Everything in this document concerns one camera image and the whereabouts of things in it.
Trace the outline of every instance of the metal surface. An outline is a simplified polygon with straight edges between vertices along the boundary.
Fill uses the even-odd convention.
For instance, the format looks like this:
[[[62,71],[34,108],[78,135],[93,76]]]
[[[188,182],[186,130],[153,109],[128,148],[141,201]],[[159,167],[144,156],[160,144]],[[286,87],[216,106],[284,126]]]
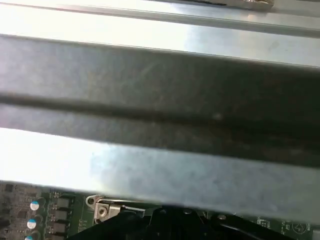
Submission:
[[[89,12],[99,10],[100,8],[94,8]],[[155,17],[157,20],[149,20],[143,14],[141,18],[127,18],[125,14],[122,15],[124,17],[113,16],[110,12],[108,15],[101,15],[2,5],[0,34],[320,66],[318,19],[300,17],[302,22],[295,23],[299,21],[292,21],[289,16],[284,21],[287,26],[278,29],[279,26],[261,25],[257,28],[254,24],[246,26],[239,22],[225,24],[228,17],[212,23],[210,18],[182,17],[182,14],[176,14],[178,19],[171,21],[166,19],[168,14],[162,14],[161,20],[159,17]],[[254,15],[246,14],[246,18],[251,17],[255,18]],[[273,19],[272,16],[267,17],[266,21],[271,21],[271,25],[278,24],[272,23],[270,19]],[[260,17],[257,22],[261,21],[263,22],[263,18]],[[313,22],[315,27],[301,28]]]
[[[199,24],[228,28],[245,28],[260,32],[277,31],[286,34],[301,30],[318,31],[320,3],[278,0],[270,12],[251,11],[228,7],[161,2],[145,0],[1,0],[1,3],[60,9],[124,17],[147,18],[186,24]]]
[[[0,180],[320,223],[317,3],[2,2],[0,127],[94,141],[1,129]]]
[[[109,204],[104,203],[96,203],[94,205],[93,220],[95,223],[98,223],[98,221],[103,222],[108,219],[109,207]]]
[[[11,129],[0,129],[0,152],[4,181],[320,222],[317,168]],[[40,163],[37,174],[24,174]]]
[[[269,10],[275,4],[274,0],[196,0],[196,2],[256,10]]]
[[[113,218],[120,213],[121,206],[114,203],[110,204],[107,219]]]
[[[123,205],[125,203],[140,203],[143,204],[143,201],[135,201],[135,200],[125,200],[125,199],[113,199],[113,198],[104,198],[103,195],[91,195],[86,197],[85,199],[85,204],[91,208],[92,210],[95,210],[96,204],[97,203],[105,203],[105,204],[110,204],[110,203],[119,203],[118,205]]]

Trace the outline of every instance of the circuit board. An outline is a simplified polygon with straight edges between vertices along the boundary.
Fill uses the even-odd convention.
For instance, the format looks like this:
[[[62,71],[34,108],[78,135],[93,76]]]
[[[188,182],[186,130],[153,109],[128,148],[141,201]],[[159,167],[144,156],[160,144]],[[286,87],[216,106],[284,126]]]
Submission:
[[[0,183],[0,217],[9,227],[0,240],[64,240],[94,224],[94,209],[87,195],[31,185]],[[199,211],[209,216],[210,212]],[[320,227],[308,223],[242,216],[295,240],[320,239]]]

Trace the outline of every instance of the motherboard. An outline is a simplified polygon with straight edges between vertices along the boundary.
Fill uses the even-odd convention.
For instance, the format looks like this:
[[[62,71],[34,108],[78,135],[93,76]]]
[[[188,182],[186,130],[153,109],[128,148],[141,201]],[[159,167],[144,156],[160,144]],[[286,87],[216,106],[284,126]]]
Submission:
[[[106,197],[58,189],[0,183],[0,217],[10,225],[0,240],[64,240],[106,219]],[[156,205],[136,202],[131,210],[151,215]],[[198,211],[209,218],[211,212]],[[262,216],[241,216],[294,240],[320,239],[320,226]]]

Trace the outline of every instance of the electronic component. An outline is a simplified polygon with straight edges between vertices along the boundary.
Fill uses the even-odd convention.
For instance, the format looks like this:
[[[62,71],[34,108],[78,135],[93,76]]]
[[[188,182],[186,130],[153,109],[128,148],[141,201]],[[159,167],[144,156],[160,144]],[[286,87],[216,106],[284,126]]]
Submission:
[[[52,228],[52,230],[49,233],[64,234],[66,232],[67,226],[64,223],[50,222],[48,225]]]
[[[44,218],[41,215],[35,215],[33,218],[29,219],[26,223],[28,229],[35,229],[43,222]]]
[[[19,211],[17,214],[17,218],[26,219],[27,218],[27,211]]]
[[[53,235],[53,234],[46,234],[45,235],[46,240],[64,240],[65,237],[63,236],[58,236],[58,235]]]
[[[11,193],[14,190],[14,186],[12,184],[6,184],[4,187],[5,192]]]
[[[58,208],[69,208],[70,199],[59,197],[56,203]]]
[[[55,210],[55,211],[53,211],[53,217],[55,220],[67,220],[68,212],[61,211],[61,210]]]
[[[29,236],[26,236],[24,240],[40,240],[41,234],[39,231],[33,231]]]
[[[44,197],[40,197],[37,200],[34,200],[30,203],[30,209],[32,211],[37,211],[39,208],[44,207],[46,204],[46,199]]]

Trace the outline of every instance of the black plastic part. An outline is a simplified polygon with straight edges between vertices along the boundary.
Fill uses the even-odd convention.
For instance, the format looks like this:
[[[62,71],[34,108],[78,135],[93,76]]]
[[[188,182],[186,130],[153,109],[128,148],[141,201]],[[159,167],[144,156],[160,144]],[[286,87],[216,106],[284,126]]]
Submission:
[[[211,227],[219,232],[223,232],[228,239],[240,240],[292,240],[279,232],[270,230],[248,220],[235,215],[214,214],[211,217]]]
[[[233,215],[203,221],[191,209],[162,207],[148,223],[134,212],[124,211],[67,240],[290,240],[250,221]]]

